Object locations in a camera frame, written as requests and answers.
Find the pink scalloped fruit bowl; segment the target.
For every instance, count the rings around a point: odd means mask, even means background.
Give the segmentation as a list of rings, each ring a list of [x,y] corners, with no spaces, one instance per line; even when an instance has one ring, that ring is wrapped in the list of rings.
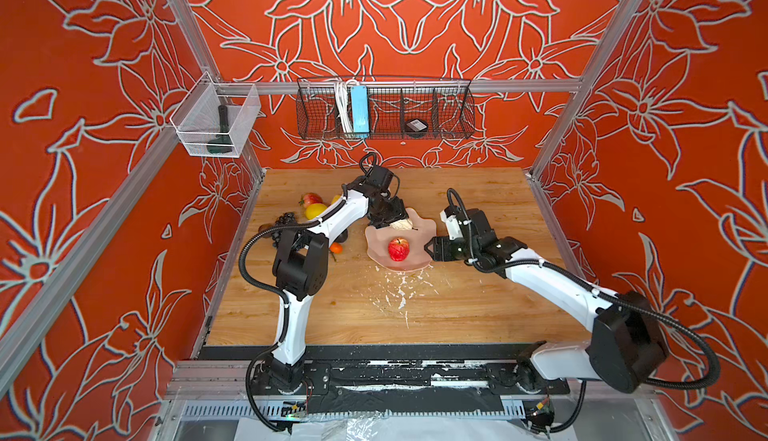
[[[432,258],[424,246],[436,236],[436,222],[422,218],[414,209],[407,208],[410,229],[391,226],[365,231],[367,255],[378,265],[391,271],[410,272],[427,267]]]

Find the beige garlic-like fruit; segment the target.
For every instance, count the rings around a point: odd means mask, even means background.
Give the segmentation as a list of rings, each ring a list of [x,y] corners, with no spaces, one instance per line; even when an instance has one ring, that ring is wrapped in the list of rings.
[[[413,221],[409,218],[400,219],[390,224],[390,227],[395,230],[412,230],[414,228]]]

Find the large yellow lemon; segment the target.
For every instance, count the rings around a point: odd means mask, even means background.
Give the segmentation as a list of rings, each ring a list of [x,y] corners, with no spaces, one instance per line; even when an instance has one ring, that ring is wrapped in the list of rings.
[[[314,220],[322,215],[327,209],[328,206],[323,203],[310,204],[304,210],[305,218],[307,220]]]

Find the red wrinkled strawberry fruit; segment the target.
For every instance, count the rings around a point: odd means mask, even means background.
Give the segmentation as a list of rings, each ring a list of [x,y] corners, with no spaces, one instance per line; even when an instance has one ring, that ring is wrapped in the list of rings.
[[[402,262],[410,254],[410,243],[404,237],[396,237],[388,243],[388,255],[393,262]]]

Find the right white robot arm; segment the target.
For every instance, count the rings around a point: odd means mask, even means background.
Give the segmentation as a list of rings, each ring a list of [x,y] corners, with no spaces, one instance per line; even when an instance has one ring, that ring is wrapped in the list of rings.
[[[650,309],[643,295],[601,288],[548,262],[514,237],[499,238],[479,209],[463,212],[448,207],[440,220],[447,234],[425,245],[433,260],[462,261],[519,284],[590,333],[588,341],[546,341],[534,347],[528,362],[541,378],[598,380],[616,391],[632,393],[666,361],[668,348],[660,322],[639,311]]]

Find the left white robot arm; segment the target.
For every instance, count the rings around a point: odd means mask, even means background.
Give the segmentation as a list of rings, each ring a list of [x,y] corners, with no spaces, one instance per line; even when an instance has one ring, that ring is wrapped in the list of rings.
[[[406,220],[398,191],[390,189],[398,182],[385,167],[366,168],[342,186],[339,199],[305,226],[290,227],[281,235],[272,268],[281,312],[275,348],[268,355],[268,372],[282,389],[293,391],[302,383],[309,312],[328,276],[331,244],[361,219],[375,228]]]

